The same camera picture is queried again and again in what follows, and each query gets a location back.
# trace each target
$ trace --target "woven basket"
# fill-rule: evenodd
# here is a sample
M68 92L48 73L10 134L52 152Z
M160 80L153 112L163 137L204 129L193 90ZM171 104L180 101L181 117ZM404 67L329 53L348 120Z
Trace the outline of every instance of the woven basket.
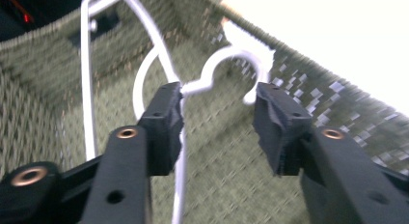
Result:
M276 49L271 79L314 115L316 126L348 131L379 164L409 169L409 121L259 28L219 6L218 0L141 0L161 29L181 79L200 77L208 57L228 43L223 16ZM133 12L120 3L121 25L92 42L97 143L134 125L131 93L135 74L152 47ZM47 160L63 171L85 161L80 52L70 37L80 12L0 43L1 175ZM252 128L253 107L242 97L253 86L249 64L219 66L211 92L185 105L188 184L185 223L309 223L297 177L274 178ZM166 83L158 61L144 85L148 104ZM154 178L154 222L172 216L173 176Z

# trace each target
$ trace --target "white wire hanger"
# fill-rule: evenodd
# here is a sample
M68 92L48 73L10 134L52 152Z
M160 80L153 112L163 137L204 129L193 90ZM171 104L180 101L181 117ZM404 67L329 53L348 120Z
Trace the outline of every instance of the white wire hanger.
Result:
M97 146L95 143L95 115L93 99L93 80L92 67L90 61L90 17L106 10L120 0L82 0L81 3L81 75L82 75L82 96L83 96L83 113L84 113L84 131L86 159L91 160L97 155ZM139 17L145 29L147 29L150 39L154 44L154 57L158 56L165 70L168 82L179 81L175 74L172 60L169 56L166 45L162 39L158 28L151 19L149 13L139 0L123 0L128 7ZM176 167L176 184L173 224L180 224L183 217L183 205L185 194L185 158L184 151L184 130L180 135L182 149Z
M97 155L97 147L95 144L95 118L94 118L94 100L93 100L93 81L92 68L90 61L90 17L106 10L110 6L120 0L83 0L81 3L81 74L82 74L82 93L83 93L83 112L84 112L84 129L85 129L85 145L86 158L90 160ZM162 39L158 28L151 19L149 13L143 7L139 0L123 0L130 9L141 19L144 27L154 44L153 49L143 61L135 78L133 88L133 107L137 120L140 120L145 107L143 103L143 84L146 74L156 57L164 68L167 80L171 82L180 82L175 74L172 60ZM262 61L251 51L237 48L235 46L224 47L216 51L205 63L202 71L202 76L199 80L185 84L181 92L184 96L194 95L203 91L208 91L213 85L213 73L219 63L232 57L244 58L249 61L257 74L255 86L246 94L243 99L245 104L253 104L256 100L256 87L258 82L269 81L269 67L265 67ZM183 113L184 99L181 102L181 111ZM181 142L181 150L176 164L176 181L175 181L175 199L174 211L172 217L173 224L181 224L183 219L185 185L186 185L186 164L187 154L185 145L185 130L181 131L179 136Z

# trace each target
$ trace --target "metal grommet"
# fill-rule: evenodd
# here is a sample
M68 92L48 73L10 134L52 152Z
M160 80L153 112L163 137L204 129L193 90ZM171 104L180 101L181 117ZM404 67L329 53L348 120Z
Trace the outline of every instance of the metal grommet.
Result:
M136 136L138 131L135 128L126 128L118 132L117 137L120 139L128 139Z
M39 180L43 179L46 175L47 169L42 166L29 168L17 174L12 180L12 185L26 186L38 182Z
M343 134L340 131L334 130L334 129L324 129L322 131L322 134L325 137L328 137L330 139L343 139Z

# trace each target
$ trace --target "woven fabric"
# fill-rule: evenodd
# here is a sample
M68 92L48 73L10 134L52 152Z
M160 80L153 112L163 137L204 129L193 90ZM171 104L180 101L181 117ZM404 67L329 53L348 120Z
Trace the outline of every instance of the woven fabric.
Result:
M231 13L218 0L141 0L155 19L180 78L200 77L208 57L226 45L220 20L228 17L276 49L272 83L314 115L316 126L348 131L372 159L398 172L409 169L409 121L387 105L321 68ZM97 143L135 124L131 93L151 42L123 3L121 25L92 43ZM23 37L0 43L1 175L37 160L63 171L85 160L79 49L79 11ZM234 59L215 72L211 92L185 105L188 184L185 223L309 223L297 177L275 178L251 126L253 107L242 97L253 86L248 63ZM166 82L155 61L144 84L148 104ZM173 179L153 178L154 222L170 222Z

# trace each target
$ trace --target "white surface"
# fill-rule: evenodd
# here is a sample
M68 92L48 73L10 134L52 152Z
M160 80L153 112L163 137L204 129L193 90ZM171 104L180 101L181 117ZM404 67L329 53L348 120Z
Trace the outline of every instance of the white surface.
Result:
M229 6L409 116L409 0L231 0Z

